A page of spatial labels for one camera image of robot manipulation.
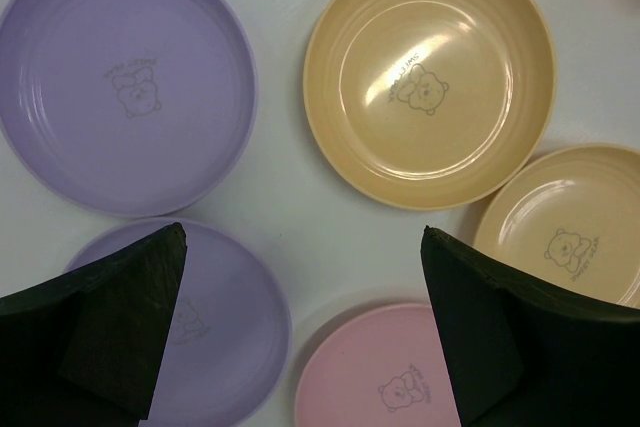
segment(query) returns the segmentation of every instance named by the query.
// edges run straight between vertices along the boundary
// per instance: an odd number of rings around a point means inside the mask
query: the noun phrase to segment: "cartoon bear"
[[[171,319],[171,338],[174,342],[183,340],[190,334],[201,332],[204,324],[198,311],[193,308],[188,298],[178,299],[173,318]]]
[[[146,115],[162,107],[158,102],[158,87],[153,82],[153,70],[150,67],[143,67],[132,74],[116,75],[111,81],[127,117]]]
[[[387,385],[379,387],[378,393],[389,412],[395,412],[424,400],[424,394],[418,389],[418,384],[411,372],[394,377]]]
[[[433,115],[448,90],[449,84],[440,82],[436,74],[427,72],[420,64],[415,64],[396,97],[399,101],[409,104],[412,109],[423,110],[427,115]]]
[[[544,253],[545,259],[553,260],[560,267],[565,267],[569,272],[576,272],[584,254],[591,248],[591,241],[579,234],[565,232],[558,229],[556,235],[549,242],[549,247]]]

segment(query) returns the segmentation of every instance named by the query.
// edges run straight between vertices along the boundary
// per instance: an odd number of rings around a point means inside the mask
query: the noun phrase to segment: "round plate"
[[[333,0],[309,44],[304,97],[340,175],[429,210],[483,197],[522,167],[554,81],[532,0]]]
[[[107,232],[85,247],[69,269],[173,222],[187,233],[187,261],[149,421],[140,425],[236,425],[278,384],[291,343],[286,300],[258,259],[210,227],[156,218]]]
[[[201,198],[253,124],[253,58],[223,0],[13,0],[0,58],[14,151],[51,190],[109,214]]]
[[[307,364],[296,427],[460,425],[429,306],[396,304],[356,317]]]
[[[556,152],[496,196],[481,252],[590,297],[640,305],[640,153],[590,145]]]

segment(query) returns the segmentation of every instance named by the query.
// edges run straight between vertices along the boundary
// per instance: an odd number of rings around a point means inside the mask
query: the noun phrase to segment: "white table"
[[[283,285],[295,326],[291,367],[242,425],[288,427],[300,369],[321,337],[316,331],[375,299],[425,299],[418,255],[425,224],[468,241],[483,205],[411,213],[349,187],[317,149],[301,95],[307,41],[329,0],[228,1],[256,55],[257,123],[231,175],[182,214],[239,238]],[[555,111],[538,154],[591,141],[640,148],[640,0],[536,1],[558,64]],[[77,250],[120,222],[50,193],[0,140],[0,296],[60,274]]]

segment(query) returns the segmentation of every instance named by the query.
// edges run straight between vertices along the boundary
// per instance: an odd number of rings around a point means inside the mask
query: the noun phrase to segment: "yellow plate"
[[[498,193],[481,252],[565,289],[637,306],[640,153],[610,145],[556,152]]]
[[[533,0],[333,0],[309,44],[304,99],[320,149],[354,187],[444,209],[524,165],[554,81]]]

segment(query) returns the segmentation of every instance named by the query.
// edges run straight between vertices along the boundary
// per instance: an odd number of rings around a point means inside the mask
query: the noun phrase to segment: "beige plate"
[[[349,183],[443,209],[524,164],[550,116],[554,69],[532,0],[333,0],[307,51],[304,97]]]
[[[474,247],[583,295],[638,306],[640,153],[590,145],[543,157],[493,200]]]

